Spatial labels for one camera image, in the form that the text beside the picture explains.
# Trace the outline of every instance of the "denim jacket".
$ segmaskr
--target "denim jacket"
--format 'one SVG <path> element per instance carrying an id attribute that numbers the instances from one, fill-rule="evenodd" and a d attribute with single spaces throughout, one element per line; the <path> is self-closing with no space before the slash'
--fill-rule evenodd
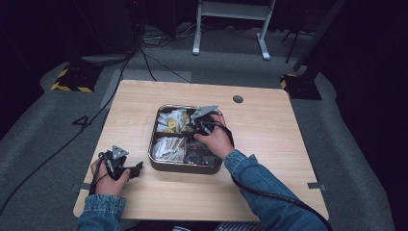
<path id="1" fill-rule="evenodd" d="M 79 216 L 77 230 L 119 231 L 126 200 L 106 194 L 93 194 L 85 199 L 84 213 Z"/>
<path id="2" fill-rule="evenodd" d="M 254 155 L 249 158 L 233 150 L 224 164 L 242 185 L 256 191 L 279 193 L 298 199 L 266 167 L 258 164 Z M 241 190 L 252 213 L 262 223 L 263 230 L 326 230 L 324 224 L 309 211 L 289 202 Z M 119 230 L 125 200 L 111 195 L 90 195 L 84 213 L 79 218 L 78 230 Z"/>

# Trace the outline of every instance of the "dark background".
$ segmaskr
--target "dark background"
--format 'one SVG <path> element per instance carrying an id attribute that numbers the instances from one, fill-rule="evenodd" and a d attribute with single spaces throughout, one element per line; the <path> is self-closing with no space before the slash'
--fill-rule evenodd
<path id="1" fill-rule="evenodd" d="M 110 53 L 91 31 L 104 44 L 127 50 L 137 36 L 133 29 L 144 20 L 175 35 L 178 24 L 195 19 L 195 3 L 148 2 L 2 1 L 0 139 L 42 95 L 39 80 L 45 72 L 75 54 Z M 271 31 L 288 29 L 290 8 L 290 1 L 277 1 Z M 403 194 L 408 182 L 407 15 L 396 1 L 346 1 L 305 62 L 335 88 L 344 122 L 387 192 L 397 230 L 407 225 L 408 206 Z"/>

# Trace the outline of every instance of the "small round hole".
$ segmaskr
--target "small round hole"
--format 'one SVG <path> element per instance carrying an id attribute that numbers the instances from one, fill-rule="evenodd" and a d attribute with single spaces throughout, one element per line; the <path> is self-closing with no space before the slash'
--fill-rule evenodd
<path id="1" fill-rule="evenodd" d="M 240 95 L 234 95 L 234 97 L 232 97 L 232 99 L 234 100 L 234 102 L 236 103 L 242 103 L 243 102 L 243 98 Z"/>

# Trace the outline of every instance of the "white metal stand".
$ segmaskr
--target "white metal stand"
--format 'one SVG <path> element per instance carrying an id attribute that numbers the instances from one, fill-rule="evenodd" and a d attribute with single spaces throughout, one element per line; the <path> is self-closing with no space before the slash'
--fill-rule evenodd
<path id="1" fill-rule="evenodd" d="M 265 45 L 264 38 L 265 34 L 267 33 L 275 1 L 276 0 L 271 0 L 269 6 L 252 6 L 233 3 L 207 2 L 199 0 L 197 9 L 197 28 L 195 30 L 194 45 L 192 47 L 193 55 L 198 55 L 200 53 L 201 16 L 205 15 L 205 16 L 263 20 L 264 26 L 262 28 L 262 33 L 257 33 L 256 39 L 258 40 L 264 60 L 269 60 L 270 55 L 267 46 Z"/>

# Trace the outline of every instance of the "black cable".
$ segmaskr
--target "black cable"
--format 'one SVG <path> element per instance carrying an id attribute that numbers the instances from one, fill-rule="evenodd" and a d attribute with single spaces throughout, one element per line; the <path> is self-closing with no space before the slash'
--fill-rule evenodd
<path id="1" fill-rule="evenodd" d="M 13 198 L 15 193 L 40 169 L 42 168 L 45 164 L 47 164 L 51 159 L 53 159 L 57 154 L 59 154 L 61 151 L 63 151 L 68 145 L 70 145 L 79 135 L 81 135 L 82 132 L 85 131 L 85 129 L 88 128 L 89 125 L 102 113 L 102 111 L 108 106 L 109 102 L 114 98 L 115 93 L 117 91 L 118 84 L 120 82 L 120 79 L 123 77 L 123 70 L 126 67 L 126 65 L 129 63 L 130 59 L 133 57 L 135 52 L 132 53 L 132 55 L 129 56 L 128 60 L 123 63 L 122 67 L 120 68 L 120 76 L 119 80 L 117 82 L 116 88 L 114 93 L 112 94 L 111 98 L 108 100 L 108 102 L 102 107 L 102 109 L 99 110 L 99 112 L 90 120 L 89 123 L 87 123 L 81 130 L 71 138 L 66 144 L 64 144 L 60 149 L 58 149 L 54 154 L 52 154 L 50 157 L 48 157 L 44 162 L 42 162 L 38 167 L 36 167 L 28 176 L 26 176 L 19 184 L 18 186 L 10 193 L 10 195 L 7 197 L 6 201 L 3 203 L 2 207 L 0 208 L 0 216 L 3 214 L 4 209 L 6 208 L 7 204 L 10 202 L 10 200 Z"/>
<path id="2" fill-rule="evenodd" d="M 296 205 L 296 206 L 298 206 L 298 207 L 300 207 L 300 208 L 302 208 L 302 209 L 305 209 L 305 210 L 307 210 L 307 211 L 313 213 L 313 214 L 316 215 L 316 216 L 321 220 L 321 222 L 326 226 L 327 230 L 329 230 L 329 231 L 333 230 L 333 228 L 331 227 L 330 223 L 329 223 L 320 213 L 318 213 L 316 210 L 312 209 L 309 205 L 305 204 L 304 202 L 302 202 L 302 201 L 300 201 L 300 200 L 297 200 L 297 199 L 293 199 L 293 198 L 291 198 L 291 197 L 289 197 L 289 196 L 285 196 L 285 195 L 282 195 L 282 194 L 256 191 L 256 190 L 253 190 L 253 189 L 250 189 L 250 188 L 244 186 L 243 184 L 241 184 L 240 182 L 238 182 L 234 177 L 231 176 L 231 178 L 232 178 L 232 180 L 234 181 L 234 183 L 235 183 L 240 189 L 243 189 L 243 190 L 245 190 L 245 191 L 247 191 L 247 192 L 249 192 L 249 193 L 254 193 L 254 194 L 258 194 L 258 195 L 265 196 L 265 197 L 268 197 L 268 198 L 273 198 L 273 199 L 278 199 L 278 200 L 286 201 L 286 202 L 292 203 L 293 205 Z"/>
<path id="3" fill-rule="evenodd" d="M 106 112 L 105 116 L 103 117 L 102 128 L 105 127 L 105 123 L 106 123 L 106 119 L 108 118 L 109 111 L 110 110 L 108 110 L 108 112 Z"/>
<path id="4" fill-rule="evenodd" d="M 167 35 L 160 34 L 156 30 L 147 31 L 150 35 L 149 35 L 149 37 L 146 38 L 146 34 L 147 34 L 147 32 L 146 32 L 144 34 L 144 38 L 141 39 L 142 42 L 140 43 L 140 45 L 143 46 L 143 47 L 147 47 L 147 48 L 165 47 L 165 46 L 169 45 L 171 42 L 183 40 L 183 39 L 186 39 L 186 38 L 188 38 L 190 36 L 194 36 L 195 33 L 186 34 L 186 35 L 185 35 L 185 33 L 189 32 L 191 29 L 196 28 L 196 24 L 197 23 L 194 23 L 189 28 L 183 29 L 182 33 L 180 35 L 176 35 L 175 39 L 172 39 Z M 159 40 L 159 42 L 157 44 L 147 43 L 145 41 L 146 39 L 155 39 L 155 38 L 160 38 L 160 40 Z"/>
<path id="5" fill-rule="evenodd" d="M 103 159 L 100 158 L 98 165 L 96 166 L 95 172 L 93 173 L 92 181 L 90 182 L 90 187 L 89 187 L 89 195 L 95 194 L 96 191 L 96 183 L 99 181 L 99 179 L 96 181 L 96 177 L 99 174 L 99 169 L 102 165 Z"/>
<path id="6" fill-rule="evenodd" d="M 144 51 L 143 49 L 141 49 L 141 47 L 139 47 L 139 49 L 144 57 L 144 60 L 146 61 L 147 69 L 149 70 L 150 76 L 154 79 L 154 81 L 157 82 L 157 79 L 153 76 L 152 70 L 150 69 L 149 61 L 146 58 L 146 54 L 144 54 Z"/>
<path id="7" fill-rule="evenodd" d="M 230 140 L 230 142 L 231 142 L 231 145 L 233 146 L 233 147 L 235 147 L 235 144 L 234 144 L 234 138 L 232 137 L 232 132 L 227 128 L 227 127 L 225 127 L 221 122 L 219 122 L 219 121 L 214 121 L 214 122 L 204 122 L 204 121 L 200 121 L 203 125 L 214 125 L 214 126 L 217 126 L 217 127 L 219 127 L 219 128 L 221 128 L 224 132 L 225 132 L 225 134 L 227 134 L 227 136 L 228 136 L 228 139 Z"/>
<path id="8" fill-rule="evenodd" d="M 102 180 L 102 178 L 104 178 L 105 176 L 107 176 L 109 173 L 105 173 L 105 175 L 101 176 L 101 178 L 99 178 L 96 182 L 95 182 L 95 186 L 98 184 L 98 182 L 100 180 Z"/>
<path id="9" fill-rule="evenodd" d="M 155 58 L 153 58 L 153 57 L 151 57 L 151 56 L 149 56 L 149 55 L 145 55 L 145 56 L 148 57 L 148 58 L 150 58 L 150 59 L 152 59 L 152 60 L 154 60 L 154 61 L 156 61 L 158 64 L 164 66 L 164 67 L 167 68 L 169 71 L 171 71 L 173 74 L 177 75 L 178 77 L 180 77 L 181 79 L 185 80 L 186 82 L 191 83 L 189 80 L 183 78 L 181 75 L 179 75 L 179 74 L 177 74 L 176 72 L 174 72 L 170 67 L 166 66 L 165 64 L 160 63 L 157 59 L 155 59 Z"/>

